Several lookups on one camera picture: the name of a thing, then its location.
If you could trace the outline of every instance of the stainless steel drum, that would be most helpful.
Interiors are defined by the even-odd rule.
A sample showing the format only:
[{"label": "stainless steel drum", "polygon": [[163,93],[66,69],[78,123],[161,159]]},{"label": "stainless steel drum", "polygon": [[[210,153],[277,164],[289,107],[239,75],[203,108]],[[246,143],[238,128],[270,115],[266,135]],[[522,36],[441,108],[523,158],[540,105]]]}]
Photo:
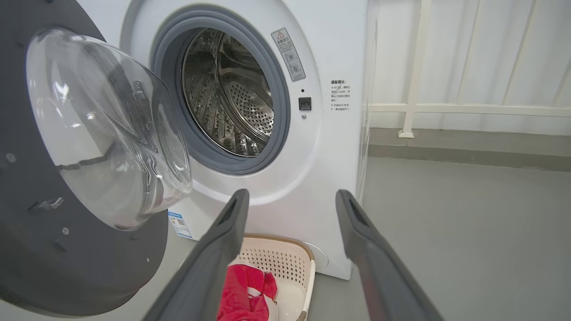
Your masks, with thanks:
[{"label": "stainless steel drum", "polygon": [[266,146],[274,110],[262,70],[240,42],[206,28],[190,43],[183,90],[194,122],[221,149],[255,157]]}]

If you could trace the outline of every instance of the washing machine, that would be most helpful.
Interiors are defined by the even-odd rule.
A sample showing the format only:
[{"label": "washing machine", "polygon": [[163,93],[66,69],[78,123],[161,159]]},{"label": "washing machine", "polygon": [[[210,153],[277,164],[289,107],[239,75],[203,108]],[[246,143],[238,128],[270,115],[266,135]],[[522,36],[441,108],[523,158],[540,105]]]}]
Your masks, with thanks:
[{"label": "washing machine", "polygon": [[[363,195],[377,6],[11,3],[0,19],[0,244],[13,258],[2,297],[104,312],[112,300],[97,293],[128,300],[154,275],[166,224],[199,240],[241,188],[246,232],[302,240],[317,272],[349,279],[334,200]],[[58,284],[94,290],[54,295]]]}]

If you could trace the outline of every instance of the transparent glass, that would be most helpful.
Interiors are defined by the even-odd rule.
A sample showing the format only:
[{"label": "transparent glass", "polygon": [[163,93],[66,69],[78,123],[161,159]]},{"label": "transparent glass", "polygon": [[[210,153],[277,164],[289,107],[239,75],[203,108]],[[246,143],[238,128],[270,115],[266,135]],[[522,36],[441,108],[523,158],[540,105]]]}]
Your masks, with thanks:
[{"label": "transparent glass", "polygon": [[105,42],[50,29],[31,41],[26,75],[54,164],[103,222],[135,229],[190,193],[178,117],[149,69]]}]

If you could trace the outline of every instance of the black square latch hole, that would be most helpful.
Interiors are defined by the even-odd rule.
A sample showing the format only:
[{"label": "black square latch hole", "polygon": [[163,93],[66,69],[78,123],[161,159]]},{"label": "black square latch hole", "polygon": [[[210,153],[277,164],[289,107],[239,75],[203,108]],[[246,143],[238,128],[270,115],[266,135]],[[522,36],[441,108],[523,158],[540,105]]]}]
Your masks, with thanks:
[{"label": "black square latch hole", "polygon": [[311,110],[311,97],[299,98],[299,110]]}]

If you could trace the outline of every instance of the washing machine door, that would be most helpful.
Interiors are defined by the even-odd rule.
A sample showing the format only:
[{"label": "washing machine door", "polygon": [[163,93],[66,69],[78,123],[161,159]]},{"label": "washing machine door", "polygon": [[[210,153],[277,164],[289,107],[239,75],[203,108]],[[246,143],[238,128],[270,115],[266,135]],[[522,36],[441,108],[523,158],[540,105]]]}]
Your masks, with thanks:
[{"label": "washing machine door", "polygon": [[192,187],[167,88],[73,0],[9,1],[0,30],[0,295],[115,309],[155,274],[165,210]]}]

